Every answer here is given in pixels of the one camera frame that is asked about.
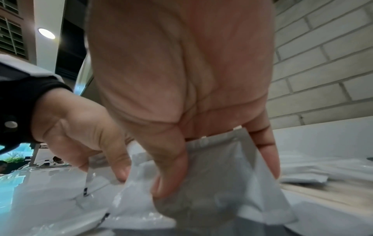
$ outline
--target ceiling light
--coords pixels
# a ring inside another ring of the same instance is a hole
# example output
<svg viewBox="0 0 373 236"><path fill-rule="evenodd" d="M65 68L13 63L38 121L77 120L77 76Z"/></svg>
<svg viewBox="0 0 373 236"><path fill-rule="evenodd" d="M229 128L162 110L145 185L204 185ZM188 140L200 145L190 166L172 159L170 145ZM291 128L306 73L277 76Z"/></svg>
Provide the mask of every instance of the ceiling light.
<svg viewBox="0 0 373 236"><path fill-rule="evenodd" d="M46 29L43 29L43 28L39 28L38 29L39 33L42 34L44 37L47 37L47 38L50 38L50 39L55 39L56 37L54 36L54 34L52 32L50 32L49 30L46 30Z"/></svg>

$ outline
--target wrist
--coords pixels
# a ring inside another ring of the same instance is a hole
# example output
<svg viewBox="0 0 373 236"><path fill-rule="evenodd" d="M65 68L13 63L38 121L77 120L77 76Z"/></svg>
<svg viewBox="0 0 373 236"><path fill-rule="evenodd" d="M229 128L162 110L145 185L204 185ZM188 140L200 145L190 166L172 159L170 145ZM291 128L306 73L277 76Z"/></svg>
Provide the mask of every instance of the wrist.
<svg viewBox="0 0 373 236"><path fill-rule="evenodd" d="M43 136L66 117L71 106L68 98L73 94L64 88L55 88L43 94L35 103L31 116L31 133L38 142L44 142Z"/></svg>

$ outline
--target gray mailer bag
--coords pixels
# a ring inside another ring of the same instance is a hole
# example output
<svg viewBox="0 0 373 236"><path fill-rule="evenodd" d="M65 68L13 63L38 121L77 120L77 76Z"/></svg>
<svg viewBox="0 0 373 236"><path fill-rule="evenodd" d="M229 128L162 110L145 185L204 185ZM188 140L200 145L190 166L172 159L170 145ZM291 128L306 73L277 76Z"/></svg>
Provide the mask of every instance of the gray mailer bag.
<svg viewBox="0 0 373 236"><path fill-rule="evenodd" d="M155 201L150 188L158 171L147 153L130 154L132 169L124 185L115 180L105 159L95 156L79 204L108 208L100 227L146 235L164 230L161 235L174 235L175 228L180 230L176 235L245 235L237 232L249 225L262 232L250 235L267 235L267 226L296 220L245 129L188 142L187 150L189 169L180 188Z"/></svg>

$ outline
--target black sleeve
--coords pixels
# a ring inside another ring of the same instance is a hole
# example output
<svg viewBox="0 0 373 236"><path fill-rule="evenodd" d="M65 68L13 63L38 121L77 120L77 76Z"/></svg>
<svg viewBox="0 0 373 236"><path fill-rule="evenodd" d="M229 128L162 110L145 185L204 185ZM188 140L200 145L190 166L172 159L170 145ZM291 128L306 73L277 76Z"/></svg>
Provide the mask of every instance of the black sleeve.
<svg viewBox="0 0 373 236"><path fill-rule="evenodd" d="M11 151L21 143L36 142L31 134L31 116L36 101L46 92L67 85L56 77L26 77L0 80L0 154Z"/></svg>

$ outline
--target hand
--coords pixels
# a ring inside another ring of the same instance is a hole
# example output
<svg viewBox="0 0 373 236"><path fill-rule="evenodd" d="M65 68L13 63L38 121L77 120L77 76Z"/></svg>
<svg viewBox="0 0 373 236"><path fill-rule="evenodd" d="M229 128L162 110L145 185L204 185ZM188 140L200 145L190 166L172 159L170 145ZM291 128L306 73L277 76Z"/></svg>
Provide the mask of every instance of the hand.
<svg viewBox="0 0 373 236"><path fill-rule="evenodd" d="M160 169L154 197L171 194L186 175L185 138L239 125L279 176L265 110L273 59L270 0L96 0L89 17L103 103Z"/></svg>
<svg viewBox="0 0 373 236"><path fill-rule="evenodd" d="M88 170L88 158L104 152L119 180L126 180L131 160L126 144L133 139L123 135L106 109L62 88L45 93L36 103L31 132L48 144L57 157Z"/></svg>

